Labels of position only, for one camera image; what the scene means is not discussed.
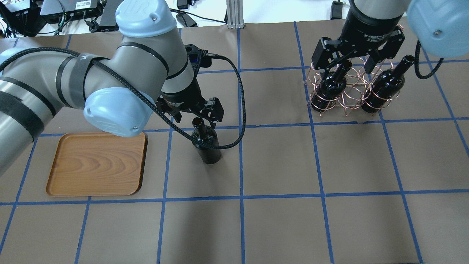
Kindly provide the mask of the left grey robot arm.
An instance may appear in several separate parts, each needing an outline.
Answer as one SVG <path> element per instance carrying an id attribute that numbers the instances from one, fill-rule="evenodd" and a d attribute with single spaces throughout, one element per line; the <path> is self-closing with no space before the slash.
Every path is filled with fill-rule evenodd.
<path id="1" fill-rule="evenodd" d="M 196 62 L 164 0 L 124 0 L 116 22 L 123 35 L 111 59 L 58 47 L 1 53 L 1 174 L 37 140 L 64 107 L 79 109 L 99 130 L 122 137 L 142 132 L 156 112 L 221 122 L 218 98 L 204 99 Z"/>

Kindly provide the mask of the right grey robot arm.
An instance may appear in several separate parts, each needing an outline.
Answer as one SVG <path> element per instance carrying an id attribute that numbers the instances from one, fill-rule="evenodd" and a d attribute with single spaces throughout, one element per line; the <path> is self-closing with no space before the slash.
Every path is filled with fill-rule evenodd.
<path id="1" fill-rule="evenodd" d="M 467 0 L 350 0 L 340 35 L 321 37 L 312 53 L 309 106 L 375 114 L 399 95 L 410 67 L 425 80 L 467 54 Z"/>

